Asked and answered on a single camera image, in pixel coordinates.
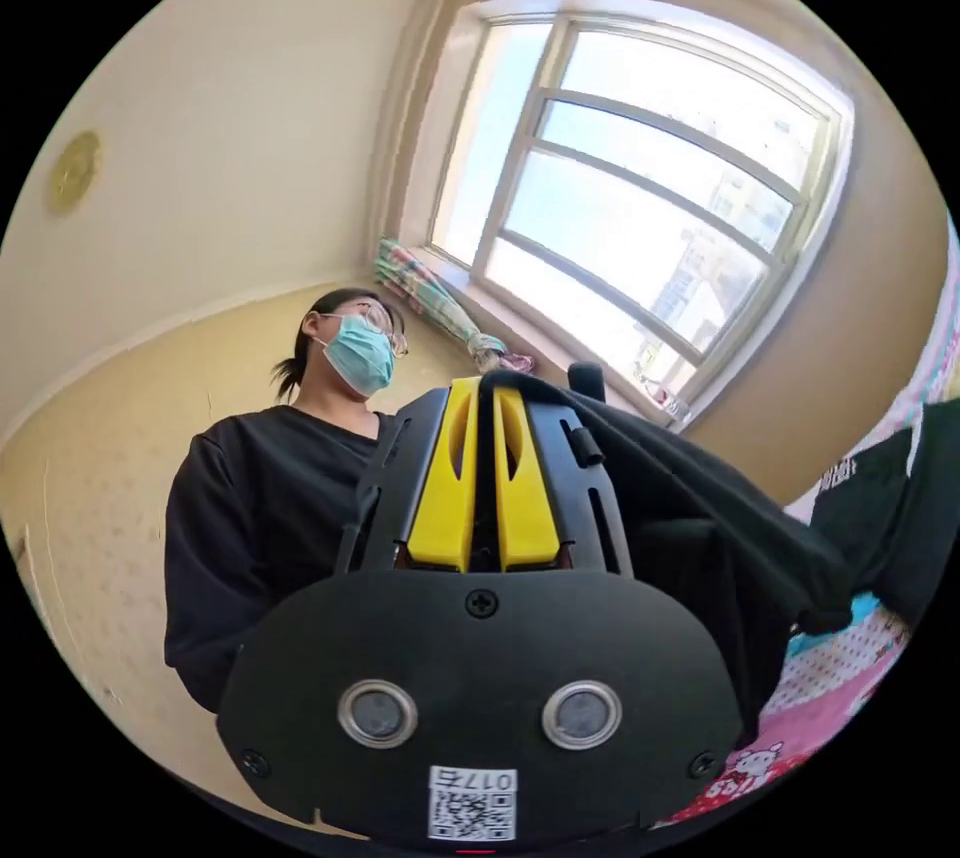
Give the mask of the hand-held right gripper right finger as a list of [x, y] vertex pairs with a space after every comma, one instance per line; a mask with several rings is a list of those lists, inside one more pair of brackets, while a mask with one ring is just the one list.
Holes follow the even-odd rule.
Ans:
[[500, 566], [545, 568], [557, 558], [560, 539], [527, 407], [518, 390], [493, 391], [492, 419]]

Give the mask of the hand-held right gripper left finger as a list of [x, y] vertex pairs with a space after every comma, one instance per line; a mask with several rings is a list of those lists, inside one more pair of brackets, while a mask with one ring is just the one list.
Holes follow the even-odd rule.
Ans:
[[474, 530], [479, 379], [455, 380], [407, 542], [417, 566], [466, 572]]

